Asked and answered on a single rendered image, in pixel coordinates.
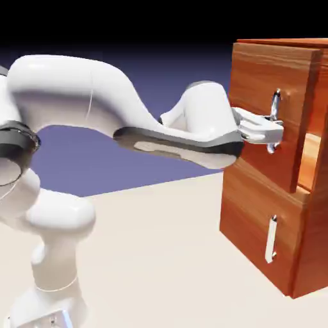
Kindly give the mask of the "wooden cabinet door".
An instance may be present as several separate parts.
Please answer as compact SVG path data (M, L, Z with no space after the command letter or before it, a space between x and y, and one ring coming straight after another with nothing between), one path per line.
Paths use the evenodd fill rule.
M265 145L246 143L242 159L290 193L297 187L321 59L319 49L233 45L231 104L268 115L274 92L280 90L278 118L284 127L283 140L273 154L268 153Z
M309 192L288 193L247 162L224 170L220 231L285 295L292 294ZM269 224L277 218L276 255L265 258Z

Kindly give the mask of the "wooden cabinet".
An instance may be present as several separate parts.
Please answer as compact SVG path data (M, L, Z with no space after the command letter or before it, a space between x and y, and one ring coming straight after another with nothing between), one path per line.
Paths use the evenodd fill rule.
M328 287L328 38L239 39L236 43L319 49L322 59L302 150L297 187L309 192L292 298Z

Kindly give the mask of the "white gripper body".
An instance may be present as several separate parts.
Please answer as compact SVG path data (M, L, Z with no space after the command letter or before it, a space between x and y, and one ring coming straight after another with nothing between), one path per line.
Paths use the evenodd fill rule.
M231 108L238 130L249 143L279 143L283 139L283 122L270 116L257 115L243 108Z

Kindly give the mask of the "curved silver handle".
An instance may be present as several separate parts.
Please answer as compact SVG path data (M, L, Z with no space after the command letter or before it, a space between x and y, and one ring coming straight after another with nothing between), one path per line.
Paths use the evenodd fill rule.
M280 100L281 100L281 89L278 88L273 94L272 103L271 103L271 110L270 110L270 116L267 117L267 119L269 121L272 121L273 123L276 123L277 125L282 126L283 121L278 119ZM268 153L273 154L280 143L281 143L280 141L276 141L274 143L268 143L266 145L266 149L267 149Z

